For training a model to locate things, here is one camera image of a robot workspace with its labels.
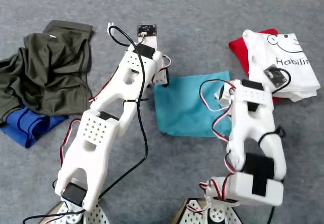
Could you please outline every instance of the white t-shirt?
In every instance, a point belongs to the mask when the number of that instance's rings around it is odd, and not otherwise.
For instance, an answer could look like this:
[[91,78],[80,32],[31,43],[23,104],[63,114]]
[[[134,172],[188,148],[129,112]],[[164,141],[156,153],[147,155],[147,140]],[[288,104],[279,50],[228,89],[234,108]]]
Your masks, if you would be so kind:
[[243,39],[248,48],[250,80],[262,82],[274,91],[276,88],[264,70],[275,65],[292,77],[291,83],[277,92],[276,97],[291,98],[295,102],[316,95],[319,82],[294,33],[263,34],[247,29]]

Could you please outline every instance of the blue folded fabric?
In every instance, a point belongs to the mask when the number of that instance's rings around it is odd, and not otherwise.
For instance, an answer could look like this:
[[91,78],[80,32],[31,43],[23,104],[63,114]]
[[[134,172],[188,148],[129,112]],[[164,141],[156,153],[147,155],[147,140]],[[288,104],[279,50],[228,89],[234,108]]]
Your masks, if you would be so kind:
[[[215,137],[213,121],[222,113],[209,111],[199,97],[199,87],[209,79],[230,81],[229,72],[170,78],[167,87],[154,87],[155,111],[158,129],[175,137]],[[222,82],[208,82],[202,94],[212,109],[219,109],[215,92]],[[231,132],[231,121],[224,117],[216,130],[226,136]]]
[[30,148],[37,139],[61,123],[66,116],[39,115],[24,107],[6,118],[1,130],[25,148]]

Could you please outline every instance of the light blue towel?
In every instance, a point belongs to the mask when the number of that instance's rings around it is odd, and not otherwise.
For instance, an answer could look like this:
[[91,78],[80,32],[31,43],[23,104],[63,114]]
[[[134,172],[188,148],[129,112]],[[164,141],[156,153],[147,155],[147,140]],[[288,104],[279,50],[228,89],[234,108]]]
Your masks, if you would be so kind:
[[[230,81],[229,72],[210,75],[185,76],[170,78],[167,87],[156,85],[154,88],[155,111],[158,129],[175,137],[215,137],[212,131],[213,121],[223,112],[212,112],[202,103],[199,87],[209,79]],[[202,93],[212,109],[219,109],[215,92],[222,82],[207,82]],[[224,117],[216,130],[226,136],[231,132],[231,121]]]

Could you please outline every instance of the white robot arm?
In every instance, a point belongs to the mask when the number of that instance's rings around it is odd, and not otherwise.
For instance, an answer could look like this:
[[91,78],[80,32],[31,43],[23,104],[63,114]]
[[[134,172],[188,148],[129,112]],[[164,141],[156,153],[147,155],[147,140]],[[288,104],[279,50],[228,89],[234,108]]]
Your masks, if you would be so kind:
[[[226,196],[245,204],[281,205],[286,161],[274,126],[272,93],[254,81],[235,80],[234,85],[227,152],[235,173],[227,180]],[[258,142],[265,156],[245,153],[247,138]]]
[[[92,210],[98,202],[113,142],[130,125],[141,90],[144,91],[154,82],[168,83],[166,71],[163,70],[166,67],[163,55],[156,49],[156,26],[139,26],[138,31],[136,49],[141,55],[144,71],[134,46],[130,45],[110,82],[97,95],[90,109],[83,113],[76,137],[58,173],[55,193],[87,211]],[[124,111],[119,119],[104,112],[116,99],[124,100]],[[80,184],[74,179],[73,175],[78,169],[86,172],[86,183]]]

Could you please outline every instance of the gray carpet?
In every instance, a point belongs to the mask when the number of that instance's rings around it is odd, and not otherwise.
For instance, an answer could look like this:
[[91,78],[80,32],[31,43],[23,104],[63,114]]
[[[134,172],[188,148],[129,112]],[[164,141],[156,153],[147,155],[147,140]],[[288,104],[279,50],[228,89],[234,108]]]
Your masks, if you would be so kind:
[[[228,42],[244,29],[275,27],[296,33],[317,78],[324,85],[324,2],[267,0],[0,0],[0,57],[23,45],[23,36],[40,32],[53,19],[94,25],[93,66],[89,85],[96,92],[112,75],[123,56],[121,46],[106,34],[113,21],[135,38],[137,25],[156,23],[158,48],[169,55],[171,76],[229,70],[245,78]],[[217,139],[174,138],[157,130],[151,101],[142,104],[149,140],[146,162],[115,186],[101,204],[112,223],[169,223],[183,200],[202,197],[199,181],[224,176],[225,145]],[[324,222],[323,90],[297,103],[282,101],[274,111],[287,137],[283,149],[287,176],[283,204],[273,224]],[[109,112],[116,112],[113,105]],[[20,223],[27,216],[46,213],[59,198],[51,183],[59,170],[59,146],[70,120],[26,150],[0,134],[0,223]],[[257,149],[248,144],[248,150]],[[137,119],[111,153],[105,186],[144,154]],[[269,206],[238,207],[244,223],[266,223]]]

